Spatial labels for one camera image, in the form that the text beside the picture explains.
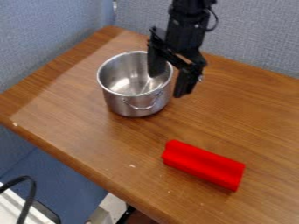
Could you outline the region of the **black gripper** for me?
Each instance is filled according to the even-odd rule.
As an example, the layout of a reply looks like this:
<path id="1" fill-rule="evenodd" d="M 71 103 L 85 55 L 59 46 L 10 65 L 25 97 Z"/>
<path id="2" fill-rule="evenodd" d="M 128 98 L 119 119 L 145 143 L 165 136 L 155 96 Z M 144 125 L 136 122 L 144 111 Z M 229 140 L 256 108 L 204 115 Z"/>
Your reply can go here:
<path id="1" fill-rule="evenodd" d="M 164 73 L 165 63 L 179 68 L 172 96 L 189 94 L 201 80 L 201 68 L 207 65 L 200 53 L 208 31 L 207 5 L 171 5 L 167 28 L 151 27 L 147 68 L 151 77 Z"/>

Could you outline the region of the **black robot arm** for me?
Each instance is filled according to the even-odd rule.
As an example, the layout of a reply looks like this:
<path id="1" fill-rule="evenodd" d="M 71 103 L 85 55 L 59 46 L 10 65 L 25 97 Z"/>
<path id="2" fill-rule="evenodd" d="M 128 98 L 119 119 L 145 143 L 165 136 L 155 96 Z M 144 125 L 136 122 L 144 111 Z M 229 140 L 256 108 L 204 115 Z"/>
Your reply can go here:
<path id="1" fill-rule="evenodd" d="M 172 0 L 167 29 L 149 29 L 147 66 L 151 77 L 160 76 L 169 62 L 179 69 L 172 96 L 189 94 L 201 80 L 207 60 L 200 47 L 207 32 L 219 24 L 212 5 L 217 0 Z"/>

